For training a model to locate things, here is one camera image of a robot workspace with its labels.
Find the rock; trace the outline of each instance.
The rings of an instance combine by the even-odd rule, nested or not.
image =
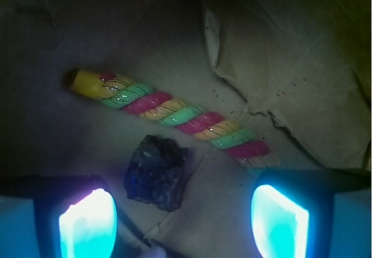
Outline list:
[[[127,197],[173,212],[181,207],[183,164],[188,149],[171,139],[147,135],[133,153],[124,180]]]

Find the green stripe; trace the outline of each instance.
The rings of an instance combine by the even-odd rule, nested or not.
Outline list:
[[[119,91],[114,96],[102,100],[104,104],[113,108],[122,108],[137,99],[150,94],[153,89],[145,84],[133,84],[126,89]]]
[[[232,148],[233,146],[242,145],[254,139],[255,139],[255,135],[251,130],[240,129],[231,134],[213,139],[211,140],[211,143],[217,148],[227,149],[227,148]]]
[[[203,112],[204,110],[201,107],[187,106],[163,118],[159,121],[159,123],[165,126],[180,126],[181,124],[184,124],[189,120],[192,120],[193,118],[199,116]]]

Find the pink stripe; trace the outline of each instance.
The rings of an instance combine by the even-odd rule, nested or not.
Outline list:
[[[99,75],[99,78],[101,79],[101,81],[103,82],[106,82],[106,81],[109,81],[109,80],[112,80],[116,77],[115,74],[111,74],[111,73],[101,73]]]
[[[208,112],[175,128],[187,134],[194,134],[223,121],[223,116],[216,112]]]
[[[129,114],[140,114],[151,110],[152,108],[155,108],[171,99],[172,96],[164,91],[153,92],[151,94],[145,95],[144,97],[138,98],[133,103],[125,106],[123,110]]]
[[[250,158],[259,155],[266,155],[270,152],[269,146],[263,141],[251,141],[239,146],[225,149],[228,155],[235,158]]]

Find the paper sheet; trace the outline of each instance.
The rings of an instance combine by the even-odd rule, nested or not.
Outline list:
[[[371,139],[370,0],[203,0],[214,71],[327,167]]]

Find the brown paper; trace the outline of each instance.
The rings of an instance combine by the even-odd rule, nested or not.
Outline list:
[[[362,167],[370,0],[204,0],[210,63],[328,167]]]

